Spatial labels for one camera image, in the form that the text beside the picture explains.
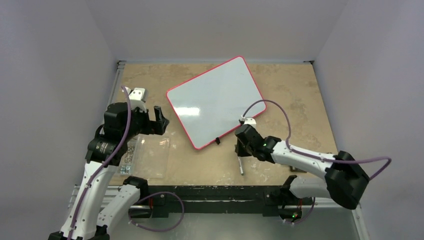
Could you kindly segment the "white whiteboard marker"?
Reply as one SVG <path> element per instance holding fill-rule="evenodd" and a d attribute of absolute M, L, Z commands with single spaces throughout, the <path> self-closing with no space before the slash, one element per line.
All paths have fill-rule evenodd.
<path fill-rule="evenodd" d="M 244 176 L 244 168 L 243 168 L 243 162 L 242 162 L 242 159 L 241 159 L 241 157 L 237 157 L 237 160 L 238 160 L 238 164 L 239 164 L 239 171 L 240 171 L 240 174 L 242 175 L 242 176 Z"/>

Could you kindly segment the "pink framed whiteboard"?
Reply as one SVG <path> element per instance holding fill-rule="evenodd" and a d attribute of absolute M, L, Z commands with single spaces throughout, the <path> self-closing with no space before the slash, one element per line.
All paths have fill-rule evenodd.
<path fill-rule="evenodd" d="M 243 113 L 262 114 L 267 105 L 244 57 L 236 56 L 166 92 L 166 97 L 196 150 L 236 129 Z"/>

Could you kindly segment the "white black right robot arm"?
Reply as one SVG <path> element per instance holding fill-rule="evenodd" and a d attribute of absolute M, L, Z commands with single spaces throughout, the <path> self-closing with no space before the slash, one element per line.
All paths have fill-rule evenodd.
<path fill-rule="evenodd" d="M 338 205 L 354 210 L 370 182 L 370 177 L 348 152 L 320 153 L 287 145 L 278 137 L 262 137 L 249 124 L 239 126 L 235 136 L 242 156 L 291 166 L 314 176 L 295 176 L 287 180 L 280 196 L 288 204 L 301 198 L 318 197 L 332 199 Z"/>

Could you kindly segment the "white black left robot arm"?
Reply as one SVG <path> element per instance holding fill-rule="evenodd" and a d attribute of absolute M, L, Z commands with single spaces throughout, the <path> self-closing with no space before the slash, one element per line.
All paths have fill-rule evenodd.
<path fill-rule="evenodd" d="M 123 182 L 124 193 L 115 197 L 104 209 L 101 206 L 109 183 L 118 170 L 128 142 L 137 135 L 163 135 L 169 120 L 160 106 L 154 106 L 155 120 L 148 110 L 126 102 L 110 104 L 100 125 L 87 146 L 84 174 L 68 217 L 50 240 L 108 240 L 117 221 L 130 204 L 149 199 L 147 180 L 129 177 Z"/>

